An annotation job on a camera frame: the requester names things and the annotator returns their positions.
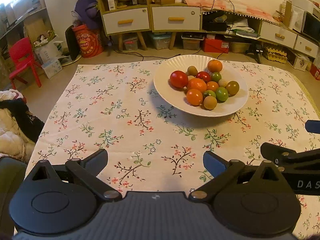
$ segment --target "plate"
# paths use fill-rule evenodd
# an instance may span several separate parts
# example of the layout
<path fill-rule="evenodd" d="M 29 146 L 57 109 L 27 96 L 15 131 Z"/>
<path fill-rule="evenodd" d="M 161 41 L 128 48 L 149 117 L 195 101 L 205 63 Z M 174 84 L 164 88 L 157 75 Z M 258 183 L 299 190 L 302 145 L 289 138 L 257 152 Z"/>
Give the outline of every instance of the plate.
<path fill-rule="evenodd" d="M 170 105 L 189 114 L 204 117 L 221 117 L 235 113 L 241 109 L 248 100 L 248 86 L 241 73 L 234 69 L 231 64 L 223 63 L 220 72 L 227 82 L 237 81 L 240 86 L 239 92 L 233 97 L 229 97 L 224 103 L 218 103 L 215 109 L 209 111 L 203 106 L 192 106 L 187 102 L 183 89 L 176 89 L 170 85 L 169 78 L 173 71 L 181 70 L 186 72 L 189 66 L 195 66 L 198 71 L 206 71 L 207 64 L 212 57 L 201 55 L 182 55 L 170 58 L 159 65 L 153 78 L 153 83 L 159 95 Z"/>

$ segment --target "orange tomato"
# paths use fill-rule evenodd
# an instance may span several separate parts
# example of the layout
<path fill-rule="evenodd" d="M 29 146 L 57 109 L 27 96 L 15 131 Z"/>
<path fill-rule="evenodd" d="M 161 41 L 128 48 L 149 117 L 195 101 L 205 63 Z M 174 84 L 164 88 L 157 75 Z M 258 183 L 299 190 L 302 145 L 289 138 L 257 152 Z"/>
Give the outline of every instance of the orange tomato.
<path fill-rule="evenodd" d="M 207 90 L 207 84 L 200 78 L 193 78 L 189 80 L 187 90 L 198 89 L 201 93 Z"/>
<path fill-rule="evenodd" d="M 187 92 L 187 100 L 193 106 L 199 106 L 203 101 L 203 95 L 198 89 L 190 89 Z"/>
<path fill-rule="evenodd" d="M 214 81 L 210 81 L 207 83 L 207 90 L 212 90 L 213 92 L 215 92 L 219 87 L 219 84 L 217 82 Z"/>
<path fill-rule="evenodd" d="M 213 59 L 208 62 L 207 67 L 208 67 L 208 70 L 212 73 L 220 72 L 222 70 L 222 63 L 217 59 Z"/>

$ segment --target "metal screw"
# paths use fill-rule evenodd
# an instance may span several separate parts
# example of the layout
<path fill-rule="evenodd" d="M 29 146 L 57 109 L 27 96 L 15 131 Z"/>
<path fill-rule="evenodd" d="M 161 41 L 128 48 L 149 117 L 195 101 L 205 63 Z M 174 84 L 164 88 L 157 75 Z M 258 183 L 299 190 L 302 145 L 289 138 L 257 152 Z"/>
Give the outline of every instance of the metal screw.
<path fill-rule="evenodd" d="M 103 196 L 105 198 L 117 198 L 119 196 L 119 192 L 116 190 L 108 190 L 105 193 L 103 193 Z"/>
<path fill-rule="evenodd" d="M 207 196 L 207 193 L 201 190 L 197 190 L 191 193 L 191 196 L 196 199 L 203 199 Z"/>

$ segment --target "floral tablecloth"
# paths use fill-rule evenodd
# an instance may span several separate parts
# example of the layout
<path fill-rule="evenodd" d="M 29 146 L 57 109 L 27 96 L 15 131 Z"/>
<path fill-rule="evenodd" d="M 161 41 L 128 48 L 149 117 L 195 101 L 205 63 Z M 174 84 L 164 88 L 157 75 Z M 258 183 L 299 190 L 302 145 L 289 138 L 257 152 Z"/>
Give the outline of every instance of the floral tablecloth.
<path fill-rule="evenodd" d="M 125 195 L 136 191 L 185 191 L 212 176 L 202 156 L 211 150 L 226 160 L 259 165 L 260 145 L 270 142 L 299 151 L 320 145 L 304 129 L 318 120 L 289 72 L 266 65 L 230 62 L 246 79 L 249 99 L 221 118 L 193 116 L 168 105 L 153 85 L 162 61 L 79 65 L 44 126 L 27 172 L 41 159 L 62 164 L 108 151 L 98 178 Z M 298 196 L 302 214 L 294 233 L 319 232 L 320 197 Z"/>

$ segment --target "drawer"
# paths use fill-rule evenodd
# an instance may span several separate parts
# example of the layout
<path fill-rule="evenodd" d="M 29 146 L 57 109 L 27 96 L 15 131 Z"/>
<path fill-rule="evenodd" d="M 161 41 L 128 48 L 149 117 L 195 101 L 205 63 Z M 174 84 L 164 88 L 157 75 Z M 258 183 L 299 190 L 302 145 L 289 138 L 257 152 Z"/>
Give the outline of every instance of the drawer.
<path fill-rule="evenodd" d="M 318 54 L 319 47 L 311 41 L 298 36 L 294 49 L 315 58 Z"/>
<path fill-rule="evenodd" d="M 153 27 L 158 30 L 200 30 L 200 8 L 183 6 L 153 7 Z"/>
<path fill-rule="evenodd" d="M 103 15 L 107 34 L 149 29 L 148 8 L 124 10 Z"/>
<path fill-rule="evenodd" d="M 267 22 L 262 23 L 260 35 L 262 39 L 273 41 L 292 49 L 297 38 L 296 34 Z"/>

